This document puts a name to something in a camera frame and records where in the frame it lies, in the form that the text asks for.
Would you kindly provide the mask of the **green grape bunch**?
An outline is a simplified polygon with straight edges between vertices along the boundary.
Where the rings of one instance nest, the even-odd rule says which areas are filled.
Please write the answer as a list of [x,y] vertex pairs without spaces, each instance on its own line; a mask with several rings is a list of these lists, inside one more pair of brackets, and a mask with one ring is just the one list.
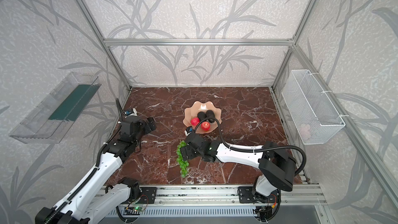
[[181,148],[185,147],[187,144],[185,143],[185,141],[181,141],[178,146],[177,146],[177,150],[176,153],[178,155],[176,161],[179,164],[180,167],[180,175],[182,178],[185,178],[188,175],[188,166],[189,163],[187,161],[184,161],[182,158],[182,153],[181,153]]

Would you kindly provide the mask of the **red apple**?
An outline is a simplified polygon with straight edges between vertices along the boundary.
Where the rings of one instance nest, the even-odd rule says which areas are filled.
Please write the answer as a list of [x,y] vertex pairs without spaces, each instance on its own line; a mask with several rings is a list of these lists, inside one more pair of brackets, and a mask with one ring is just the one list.
[[204,122],[201,124],[201,129],[202,129],[204,132],[209,131],[210,127],[211,127],[211,125],[210,125],[210,123],[209,123],[208,121],[204,121]]
[[194,117],[191,119],[190,123],[193,127],[197,126],[200,123],[200,119],[198,117]]

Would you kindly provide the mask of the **dark avocado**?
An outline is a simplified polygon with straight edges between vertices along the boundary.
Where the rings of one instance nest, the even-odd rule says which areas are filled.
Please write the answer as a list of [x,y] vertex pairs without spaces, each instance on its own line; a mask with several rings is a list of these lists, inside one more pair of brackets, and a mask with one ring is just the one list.
[[215,113],[212,111],[212,110],[207,110],[206,111],[206,118],[207,118],[207,121],[209,122],[209,123],[214,123],[215,122]]
[[206,120],[207,116],[205,112],[198,112],[198,118],[200,119],[200,121],[204,121]]

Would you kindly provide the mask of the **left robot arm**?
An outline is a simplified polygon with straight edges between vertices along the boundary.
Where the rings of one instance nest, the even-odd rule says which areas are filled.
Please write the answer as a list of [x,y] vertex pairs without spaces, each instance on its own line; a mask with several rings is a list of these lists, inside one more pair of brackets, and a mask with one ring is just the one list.
[[156,129],[152,117],[136,114],[120,118],[120,128],[100,148],[94,166],[82,180],[54,207],[42,208],[35,217],[37,224],[97,224],[112,209],[124,202],[136,202],[143,196],[140,184],[123,178],[98,200],[94,197],[113,173],[141,148],[143,136]]

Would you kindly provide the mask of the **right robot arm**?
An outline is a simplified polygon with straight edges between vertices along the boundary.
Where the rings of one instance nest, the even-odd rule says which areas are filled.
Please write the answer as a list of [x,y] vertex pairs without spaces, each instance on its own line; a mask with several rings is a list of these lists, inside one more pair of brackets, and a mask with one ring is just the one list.
[[250,147],[207,141],[191,132],[179,153],[184,162],[200,157],[205,162],[236,163],[258,169],[262,174],[256,178],[249,199],[264,202],[280,191],[293,190],[296,160],[286,151],[289,148],[273,142]]

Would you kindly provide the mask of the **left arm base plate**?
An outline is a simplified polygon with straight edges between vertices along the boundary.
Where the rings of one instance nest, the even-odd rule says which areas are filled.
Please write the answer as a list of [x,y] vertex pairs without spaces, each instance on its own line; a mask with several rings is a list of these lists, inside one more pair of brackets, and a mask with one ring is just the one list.
[[140,187],[140,197],[134,202],[136,204],[154,204],[157,196],[157,187]]

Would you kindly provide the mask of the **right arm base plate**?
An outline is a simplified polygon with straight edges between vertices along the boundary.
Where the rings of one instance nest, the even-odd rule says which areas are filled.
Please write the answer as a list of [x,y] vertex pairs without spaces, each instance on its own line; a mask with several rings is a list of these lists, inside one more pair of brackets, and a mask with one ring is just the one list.
[[277,203],[279,190],[273,191],[269,196],[264,196],[254,190],[253,187],[238,187],[237,194],[240,203]]

